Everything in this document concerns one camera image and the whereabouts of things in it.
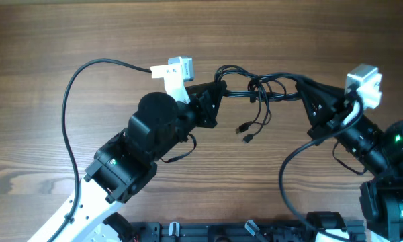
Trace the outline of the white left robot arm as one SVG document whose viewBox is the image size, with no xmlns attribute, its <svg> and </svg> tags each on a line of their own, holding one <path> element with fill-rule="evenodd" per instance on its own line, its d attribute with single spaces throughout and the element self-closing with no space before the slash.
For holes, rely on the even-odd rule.
<svg viewBox="0 0 403 242">
<path fill-rule="evenodd" d="M 213 128 L 226 82 L 187 88 L 189 103 L 170 95 L 145 95 L 128 127 L 94 155 L 80 180 L 79 199 L 69 197 L 31 241 L 136 241 L 136 230 L 118 210 L 157 172 L 156 161 L 196 127 Z"/>
</svg>

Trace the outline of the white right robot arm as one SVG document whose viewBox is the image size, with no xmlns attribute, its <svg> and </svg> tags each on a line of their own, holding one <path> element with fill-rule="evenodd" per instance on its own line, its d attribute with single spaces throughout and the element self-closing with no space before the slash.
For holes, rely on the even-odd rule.
<svg viewBox="0 0 403 242">
<path fill-rule="evenodd" d="M 380 103 L 378 87 L 345 89 L 319 83 L 296 83 L 317 145 L 329 134 L 373 175 L 360 186 L 367 228 L 388 241 L 403 241 L 403 120 L 381 130 L 363 115 Z"/>
</svg>

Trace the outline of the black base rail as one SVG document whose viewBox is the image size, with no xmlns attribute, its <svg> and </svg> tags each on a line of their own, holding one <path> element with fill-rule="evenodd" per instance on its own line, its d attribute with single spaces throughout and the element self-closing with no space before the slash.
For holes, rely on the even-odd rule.
<svg viewBox="0 0 403 242">
<path fill-rule="evenodd" d="M 334 241 L 298 221 L 274 223 L 130 223 L 124 241 L 130 242 L 294 242 Z"/>
</svg>

